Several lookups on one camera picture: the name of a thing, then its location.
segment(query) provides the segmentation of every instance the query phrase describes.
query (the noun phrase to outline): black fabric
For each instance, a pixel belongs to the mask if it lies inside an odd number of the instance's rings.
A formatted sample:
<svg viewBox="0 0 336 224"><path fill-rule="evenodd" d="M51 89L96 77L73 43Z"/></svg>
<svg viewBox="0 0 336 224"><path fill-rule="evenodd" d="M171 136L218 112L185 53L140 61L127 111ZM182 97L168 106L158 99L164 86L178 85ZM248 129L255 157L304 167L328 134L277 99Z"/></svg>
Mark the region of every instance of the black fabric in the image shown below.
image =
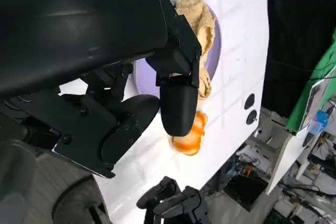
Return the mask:
<svg viewBox="0 0 336 224"><path fill-rule="evenodd" d="M268 0L268 15L270 40L262 105L289 117L311 69L332 44L336 0Z"/></svg>

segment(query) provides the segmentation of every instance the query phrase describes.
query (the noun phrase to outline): floor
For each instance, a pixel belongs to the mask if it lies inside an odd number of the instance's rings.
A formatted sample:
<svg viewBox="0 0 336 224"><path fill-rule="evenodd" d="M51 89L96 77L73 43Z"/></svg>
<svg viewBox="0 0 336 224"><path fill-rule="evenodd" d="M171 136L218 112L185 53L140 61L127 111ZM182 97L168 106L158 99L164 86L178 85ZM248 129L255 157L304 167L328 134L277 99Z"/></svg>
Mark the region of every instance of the floor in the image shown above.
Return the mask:
<svg viewBox="0 0 336 224"><path fill-rule="evenodd" d="M88 175L87 171L49 154L39 155L31 205L24 224L53 224L51 212L57 198L70 185Z"/></svg>
<svg viewBox="0 0 336 224"><path fill-rule="evenodd" d="M275 188L269 196L262 195L248 212L228 196L217 193L207 199L209 217L212 224L262 224L281 194L281 189Z"/></svg>
<svg viewBox="0 0 336 224"><path fill-rule="evenodd" d="M49 154L39 156L31 197L32 204L24 224L52 224L51 212L59 195L70 185L88 175L86 171ZM209 217L212 224L261 224L280 195L280 188L276 188L270 196L262 195L253 210L248 212L228 196L213 194L206 199Z"/></svg>

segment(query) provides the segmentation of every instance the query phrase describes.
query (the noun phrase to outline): purple plate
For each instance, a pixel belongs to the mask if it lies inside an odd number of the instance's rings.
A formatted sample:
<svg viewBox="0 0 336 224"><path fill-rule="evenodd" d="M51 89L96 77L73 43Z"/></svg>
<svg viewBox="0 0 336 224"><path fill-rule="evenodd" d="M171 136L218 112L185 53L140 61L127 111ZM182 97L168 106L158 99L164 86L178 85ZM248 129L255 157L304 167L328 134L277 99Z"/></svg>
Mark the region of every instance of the purple plate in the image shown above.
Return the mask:
<svg viewBox="0 0 336 224"><path fill-rule="evenodd" d="M209 72L210 78L212 79L215 75L219 57L221 55L220 48L222 39L218 19L211 9L210 11L216 18L215 40L212 48L209 50L205 66ZM152 94L158 98L160 97L160 88L155 85L156 72L151 68L151 66L148 65L145 59L137 60L134 63L134 80L139 94Z"/></svg>

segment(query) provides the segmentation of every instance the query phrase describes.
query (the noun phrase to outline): green board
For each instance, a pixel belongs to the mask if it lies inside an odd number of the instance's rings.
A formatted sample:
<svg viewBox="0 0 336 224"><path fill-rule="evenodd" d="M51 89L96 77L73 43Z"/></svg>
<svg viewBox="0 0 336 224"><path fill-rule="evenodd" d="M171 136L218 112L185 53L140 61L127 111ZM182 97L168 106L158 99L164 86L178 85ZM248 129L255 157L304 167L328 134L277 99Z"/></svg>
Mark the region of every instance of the green board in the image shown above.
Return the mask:
<svg viewBox="0 0 336 224"><path fill-rule="evenodd" d="M336 65L336 30L334 31L333 34L333 44L322 56L319 63L316 65L313 73L309 78L313 80L309 80L306 83L303 92L287 121L286 128L289 131L297 133L300 128L301 121L309 99L310 90L312 86L319 81L314 79L321 79L325 77L335 65ZM336 78L333 78L330 80L330 83L325 91L325 94L322 98L322 102L320 104L320 108L324 106L324 104L329 100L331 96L335 94L335 92L336 92Z"/></svg>

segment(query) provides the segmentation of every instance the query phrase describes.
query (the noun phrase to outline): beige towel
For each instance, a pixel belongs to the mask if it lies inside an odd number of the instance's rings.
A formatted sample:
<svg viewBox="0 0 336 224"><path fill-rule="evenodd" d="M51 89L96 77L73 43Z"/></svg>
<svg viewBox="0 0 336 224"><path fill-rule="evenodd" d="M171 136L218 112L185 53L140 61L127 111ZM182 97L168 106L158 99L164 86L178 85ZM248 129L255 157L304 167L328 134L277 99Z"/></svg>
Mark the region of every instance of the beige towel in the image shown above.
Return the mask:
<svg viewBox="0 0 336 224"><path fill-rule="evenodd" d="M211 81L205 61L215 39L215 18L202 0L177 0L176 11L184 15L202 46L199 63L200 85L198 99L206 99L211 92Z"/></svg>

